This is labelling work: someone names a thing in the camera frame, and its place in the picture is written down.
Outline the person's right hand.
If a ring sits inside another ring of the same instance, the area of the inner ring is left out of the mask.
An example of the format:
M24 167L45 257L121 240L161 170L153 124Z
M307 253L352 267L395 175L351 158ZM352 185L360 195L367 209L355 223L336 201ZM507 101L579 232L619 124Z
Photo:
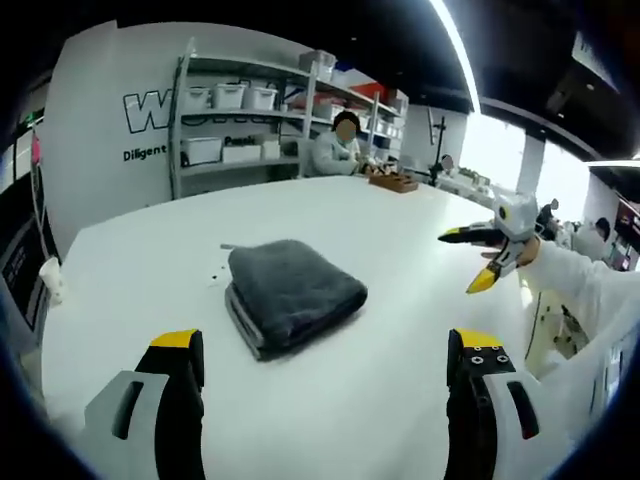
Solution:
M531 264L538 256L540 245L541 239L537 235L531 237L517 257L517 265L519 267L524 267Z

